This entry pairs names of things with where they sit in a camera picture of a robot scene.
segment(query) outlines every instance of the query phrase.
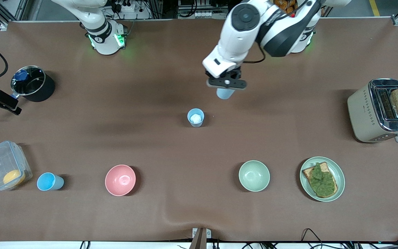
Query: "blue lid knob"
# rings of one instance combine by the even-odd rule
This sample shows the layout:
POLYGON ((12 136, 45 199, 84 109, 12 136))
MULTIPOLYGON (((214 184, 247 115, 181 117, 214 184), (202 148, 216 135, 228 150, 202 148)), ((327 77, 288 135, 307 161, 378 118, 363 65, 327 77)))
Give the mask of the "blue lid knob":
POLYGON ((19 70, 18 72, 16 72, 15 80, 17 80, 17 81, 25 81, 28 76, 29 76, 29 74, 27 73, 27 71, 22 69, 22 70, 19 70))

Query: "yellow floor line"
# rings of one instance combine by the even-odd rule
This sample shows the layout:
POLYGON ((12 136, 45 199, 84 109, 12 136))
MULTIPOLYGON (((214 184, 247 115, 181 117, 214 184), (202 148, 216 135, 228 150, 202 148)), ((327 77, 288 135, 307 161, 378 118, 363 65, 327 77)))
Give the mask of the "yellow floor line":
POLYGON ((376 0, 369 0, 369 4, 371 5, 374 16, 380 16, 379 10, 376 5, 376 0))

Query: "toaster control panel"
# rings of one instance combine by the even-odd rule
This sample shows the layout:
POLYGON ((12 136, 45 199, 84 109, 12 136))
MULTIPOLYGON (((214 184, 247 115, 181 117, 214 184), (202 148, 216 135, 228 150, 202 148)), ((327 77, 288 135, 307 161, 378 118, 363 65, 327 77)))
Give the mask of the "toaster control panel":
POLYGON ((381 141, 388 140, 388 139, 393 138, 395 136, 396 136, 396 134, 388 133, 388 134, 383 134, 383 135, 378 136, 378 137, 371 138, 369 141, 371 143, 376 143, 376 142, 381 142, 381 141))

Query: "container lid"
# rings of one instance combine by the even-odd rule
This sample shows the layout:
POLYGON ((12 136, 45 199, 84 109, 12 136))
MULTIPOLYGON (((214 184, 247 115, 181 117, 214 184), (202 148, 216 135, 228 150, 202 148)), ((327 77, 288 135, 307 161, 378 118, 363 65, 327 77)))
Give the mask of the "container lid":
POLYGON ((15 186, 25 178, 16 149, 19 149, 18 146, 11 141, 0 143, 0 191, 15 186))

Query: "clear food container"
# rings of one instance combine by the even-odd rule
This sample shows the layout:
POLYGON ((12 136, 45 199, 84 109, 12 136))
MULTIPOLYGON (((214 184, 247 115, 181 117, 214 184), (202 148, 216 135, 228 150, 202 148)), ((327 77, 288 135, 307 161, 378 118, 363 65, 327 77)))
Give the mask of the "clear food container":
POLYGON ((11 141, 0 143, 0 191, 12 189, 31 177, 22 149, 11 141))

